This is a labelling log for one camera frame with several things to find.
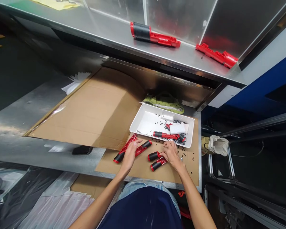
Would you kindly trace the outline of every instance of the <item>jeans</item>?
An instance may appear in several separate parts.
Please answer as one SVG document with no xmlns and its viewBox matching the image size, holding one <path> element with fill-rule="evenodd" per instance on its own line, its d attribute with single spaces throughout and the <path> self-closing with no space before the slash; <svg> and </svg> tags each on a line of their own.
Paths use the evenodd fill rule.
<svg viewBox="0 0 286 229">
<path fill-rule="evenodd" d="M 124 197 L 128 196 L 130 193 L 133 193 L 134 191 L 136 191 L 137 189 L 144 188 L 144 187 L 154 187 L 154 188 L 160 189 L 160 190 L 162 190 L 164 192 L 167 192 L 169 194 L 169 196 L 170 196 L 170 198 L 171 198 L 171 200 L 172 200 L 172 202 L 173 202 L 177 212 L 178 212 L 179 217 L 181 218 L 180 209 L 179 209 L 179 206 L 177 204 L 177 201 L 176 201 L 175 197 L 161 183 L 145 181 L 145 180 L 129 182 L 128 184 L 126 184 L 125 188 L 123 189 L 123 191 L 119 195 L 118 200 L 121 200 Z"/>
</svg>

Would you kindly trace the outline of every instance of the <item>green cloth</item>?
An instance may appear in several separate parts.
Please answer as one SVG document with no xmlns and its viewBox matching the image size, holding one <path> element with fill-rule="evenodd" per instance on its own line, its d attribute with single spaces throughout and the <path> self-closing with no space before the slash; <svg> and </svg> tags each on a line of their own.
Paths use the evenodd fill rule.
<svg viewBox="0 0 286 229">
<path fill-rule="evenodd" d="M 183 114 L 184 113 L 184 108 L 179 104 L 178 100 L 174 98 L 171 94 L 169 93 L 160 93 L 157 96 L 154 95 L 149 95 L 147 96 L 144 100 L 144 103 L 150 103 L 151 105 L 162 105 L 162 106 L 167 106 L 167 107 L 172 107 L 172 108 L 180 108 L 182 109 L 181 111 L 175 110 L 175 109 L 166 109 L 159 107 L 164 110 L 168 110 L 177 114 Z"/>
</svg>

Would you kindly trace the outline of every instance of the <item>green bag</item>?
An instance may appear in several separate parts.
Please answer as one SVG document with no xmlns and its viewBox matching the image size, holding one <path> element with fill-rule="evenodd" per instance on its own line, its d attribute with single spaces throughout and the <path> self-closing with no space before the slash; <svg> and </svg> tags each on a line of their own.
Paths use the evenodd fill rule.
<svg viewBox="0 0 286 229">
<path fill-rule="evenodd" d="M 168 92 L 162 92 L 156 96 L 149 95 L 142 103 L 147 103 L 177 114 L 184 113 L 184 108 L 179 104 L 178 100 Z"/>
</svg>

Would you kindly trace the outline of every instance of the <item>blue panel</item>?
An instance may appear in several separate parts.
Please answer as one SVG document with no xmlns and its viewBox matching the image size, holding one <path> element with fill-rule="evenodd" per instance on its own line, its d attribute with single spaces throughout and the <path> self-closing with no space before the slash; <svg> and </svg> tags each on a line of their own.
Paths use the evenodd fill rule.
<svg viewBox="0 0 286 229">
<path fill-rule="evenodd" d="M 265 97 L 265 95 L 284 84 L 286 84 L 286 58 L 231 98 L 226 105 L 265 117 L 286 113 L 286 104 Z"/>
</svg>

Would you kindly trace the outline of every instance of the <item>white plastic tray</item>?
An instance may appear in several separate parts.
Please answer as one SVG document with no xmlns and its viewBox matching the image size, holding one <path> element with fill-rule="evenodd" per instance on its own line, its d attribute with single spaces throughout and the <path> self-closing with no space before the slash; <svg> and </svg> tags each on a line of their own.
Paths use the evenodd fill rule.
<svg viewBox="0 0 286 229">
<path fill-rule="evenodd" d="M 156 138 L 162 141 L 167 141 L 162 138 L 153 136 L 154 131 L 159 131 L 159 132 L 170 134 L 170 132 L 164 128 L 165 120 L 161 119 L 161 115 L 168 115 L 170 117 L 173 117 L 173 119 L 183 121 L 189 124 L 185 145 L 181 145 L 181 144 L 177 144 L 177 145 L 190 148 L 192 145 L 195 119 L 183 116 L 181 114 L 176 114 L 174 112 L 166 111 L 161 108 L 154 107 L 148 104 L 143 103 L 142 106 L 140 107 L 132 124 L 130 125 L 130 128 L 129 128 L 130 132 Z"/>
</svg>

